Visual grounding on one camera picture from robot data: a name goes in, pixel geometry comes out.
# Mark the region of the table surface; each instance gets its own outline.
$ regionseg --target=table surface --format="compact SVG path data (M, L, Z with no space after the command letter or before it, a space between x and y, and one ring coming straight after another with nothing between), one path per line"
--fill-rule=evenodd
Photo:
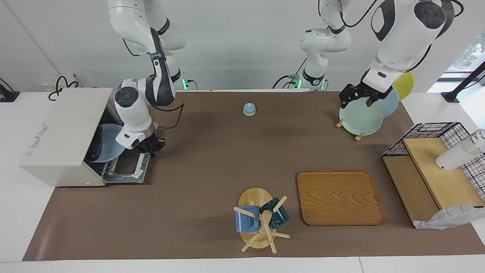
M20 261L31 240L32 234L38 224L47 202L53 192L53 188L24 172L17 167L16 155L22 154L29 141L35 135L38 127L47 115L53 102L48 102L46 93L22 93L15 103L0 105L0 116L11 117L0 121L2 130L1 139L10 139L10 142L2 142L2 155L0 156L0 181L3 191L0 191L0 215L10 221L2 222L0 228L0 271L17 270L18 272L36 269L38 272L63 272L66 268L77 267L79 272L102 271L108 269L129 269L143 267L145 272L153 269L167 268L177 269L177 272L188 272L190 268L198 268L200 272L213 272L224 269L228 263L236 265L240 260L126 260L126 261L58 261L58 262L16 262ZM422 107L423 104L435 105L442 103L439 94L411 94L403 101L413 122L436 122L436 121L459 121L469 131L474 131L476 125L466 115L458 104L449 104L453 113L451 117L440 118L438 109ZM485 239L485 221L473 223L482 240ZM267 268L276 265L284 265L286 269L301 268L302 264L312 266L325 266L336 272L405 272L409 264L420 268L423 272L436 270L440 272L456 272L456 268L466 272L482 272L485 267L484 255L472 256L420 256L420 257L346 257L346 258L311 258L305 263L302 259L292 258L255 258L255 263L264 264Z

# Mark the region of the wooden cutting board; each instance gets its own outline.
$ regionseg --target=wooden cutting board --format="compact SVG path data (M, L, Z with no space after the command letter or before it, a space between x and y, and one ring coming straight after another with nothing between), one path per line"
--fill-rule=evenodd
M386 221L366 171L302 171L298 190L303 221L311 226L380 225Z

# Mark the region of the black circular joint cap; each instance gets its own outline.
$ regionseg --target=black circular joint cap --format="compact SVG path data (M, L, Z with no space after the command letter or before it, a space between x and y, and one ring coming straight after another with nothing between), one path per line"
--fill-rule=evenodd
M123 108L132 106L137 99L138 90L130 86L119 89L114 95L114 100L116 103Z
M437 29L446 21L446 14L443 8L431 1L418 2L414 6L414 14L429 29Z

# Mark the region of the brown tabletop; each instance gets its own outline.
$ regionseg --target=brown tabletop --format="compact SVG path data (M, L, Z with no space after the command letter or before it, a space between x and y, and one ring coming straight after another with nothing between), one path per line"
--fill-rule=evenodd
M185 102L167 145L150 160L141 185L56 188L24 260L234 257L417 256L485 254L471 224L416 230L381 159L413 125L402 105L360 142L339 121L338 93L179 93ZM256 115L243 115L252 102ZM176 113L150 110L172 125ZM381 226L307 226L296 175L306 170L364 170L384 208ZM288 196L290 220L278 253L248 249L233 206L248 188Z

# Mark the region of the mug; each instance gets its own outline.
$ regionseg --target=mug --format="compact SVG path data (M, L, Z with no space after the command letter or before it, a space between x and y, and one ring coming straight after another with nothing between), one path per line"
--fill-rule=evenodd
M273 209L278 203L279 198L275 197L259 209L260 213L263 213L263 211L265 210L271 211L271 221L269 223L269 227L271 229L277 229L281 227L284 223L288 221L288 219L290 219L288 213L286 213L286 210L285 208L283 208L283 206L279 207L279 210L277 210L276 212L273 212Z
M259 231L259 206L241 205L238 208L252 212L255 218L236 211L236 231L239 233L254 233Z

